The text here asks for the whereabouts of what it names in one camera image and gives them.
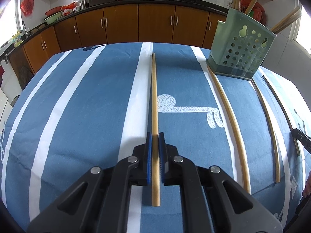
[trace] blue tablecloth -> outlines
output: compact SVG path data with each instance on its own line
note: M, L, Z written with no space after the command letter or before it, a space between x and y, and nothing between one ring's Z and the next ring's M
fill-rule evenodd
M198 165L218 165L242 185L232 128L205 60L209 50L159 43L121 43L54 55L16 102L1 137L2 200L18 224L29 222L92 166L114 166L150 130L151 54L156 54L159 131ZM259 68L254 75L271 108L281 182L275 183L268 124L251 83L217 76L234 110L250 170L251 192L285 226L293 217L310 154L297 156L271 81L295 127L311 134L311 113L290 81ZM133 187L128 232L182 232L177 186Z

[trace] utensil holder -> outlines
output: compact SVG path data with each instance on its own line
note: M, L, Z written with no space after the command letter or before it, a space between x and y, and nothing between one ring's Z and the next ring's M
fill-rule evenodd
M251 80L275 37L261 23L230 8L226 22L218 21L206 63L215 74Z

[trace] table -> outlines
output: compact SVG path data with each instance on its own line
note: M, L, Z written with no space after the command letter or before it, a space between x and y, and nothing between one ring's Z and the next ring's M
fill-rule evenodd
M156 54L159 131L196 165L218 165L242 185L228 115L205 60L209 50L160 43L119 43L54 55L16 102L1 137L2 200L26 229L30 220L92 166L107 168L132 154L151 130L151 54ZM273 112L281 182L275 182L272 140L251 83L217 76L245 144L251 194L283 226L293 217L310 171L297 156L286 118L267 86L276 88L294 120L311 134L311 113L293 83L263 67L254 75ZM152 207L150 187L132 188L128 232L182 232L179 188L161 186Z

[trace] white stripe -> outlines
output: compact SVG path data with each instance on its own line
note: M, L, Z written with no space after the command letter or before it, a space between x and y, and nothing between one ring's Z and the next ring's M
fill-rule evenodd
M29 218L32 221L40 213L39 201L41 191L41 177L44 170L46 158L49 153L49 146L52 141L56 126L70 100L73 93L79 86L81 80L93 65L95 59L106 46L96 48L85 60L83 65L76 72L63 94L55 104L48 122L46 123L41 134L38 148L35 154L33 166L31 168L30 185L29 185Z
M290 185L290 166L288 163L288 157L287 157L287 150L285 147L285 143L284 143L284 139L283 139L283 135L282 132L280 130L279 124L276 120L276 117L270 107L270 105L268 104L266 98L262 95L263 101L265 103L265 105L267 106L267 111L268 111L268 115L270 116L271 119L271 123L273 126L273 129L275 131L275 135L276 135L276 139L278 141L279 144L279 149L281 152L281 156L282 156L282 162L283 162L283 167L284 167L284 173L285 173L285 199L284 199L284 207L282 208L282 211L279 215L279 219L283 213L282 216L282 226L283 228L286 225L286 221L287 221L287 215L288 215L288 209L289 209L289 205L290 205L290 189L291 189L291 185Z
M133 148L146 142L151 83L152 43L143 43L126 110L118 161L132 155ZM140 231L142 187L132 186L128 211L128 233Z
M31 101L32 97L35 95L35 93L38 91L38 89L41 87L41 85L44 83L44 81L48 78L48 76L54 71L54 69L63 61L63 59L70 53L71 51L65 52L59 60L57 60L51 68L46 72L46 74L41 78L41 80L38 82L38 84L35 86L35 88L32 90L30 95L28 96L26 102L22 106L20 112L18 113L16 119L14 120L12 129L10 131L9 137L7 139L7 145L5 146L5 152L4 152L4 158L3 158L3 166L2 166L2 179L1 179L1 191L2 191L2 201L5 206L7 206L7 200L6 200L6 194L5 194L5 180L6 180L6 174L7 174L7 160L9 158L9 151L11 148L12 140L14 137L14 134L16 132L16 129L21 121L21 118L25 112L25 109L27 108L29 102Z
M234 134L231 125L228 126L228 123L230 124L227 112L224 111L225 107L222 101L220 101L220 95L217 90L215 90L214 84L213 84L213 79L211 78L210 73L208 72L207 65L206 65L206 57L204 56L202 50L199 47L192 46L191 47L195 57L197 58L197 61L200 63L202 70L204 72L204 75L206 77L206 80L208 81L208 84L211 88L211 91L214 95L215 101L217 103L226 136L228 139L228 144L230 147L230 153L231 153L231 164L232 164L232 170L233 170L233 179L239 183L241 186L243 186L243 178L242 178L242 169L241 169L241 163L240 163L240 158L238 156L238 149L236 145L236 141L234 139Z
M290 112L290 110L288 109L286 103L284 102L284 100L282 98L282 95L277 91L277 88L273 85L273 83L268 78L268 76L265 74L265 72L261 69L261 67L259 67L258 70L260 70L261 74L263 74L265 76L265 78L270 83L271 87L274 89L274 91L276 92L277 96L279 97L280 102L283 105L284 110L285 110L285 112L288 115L290 123L293 126L293 129L297 128L295 119L293 118L292 113ZM302 190L304 190L304 188L306 187L306 165L305 165L304 148L303 148L302 144L299 141L298 141L298 147L299 147L299 150L301 152L301 159L302 159Z

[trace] triangular cutout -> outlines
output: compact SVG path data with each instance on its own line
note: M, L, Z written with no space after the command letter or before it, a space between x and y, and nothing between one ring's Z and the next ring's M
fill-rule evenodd
M82 182L70 195L68 195L57 208L69 215L74 215L81 203L83 195L88 186L87 182Z
M224 181L223 185L236 214L241 214L253 208L253 204L228 181Z

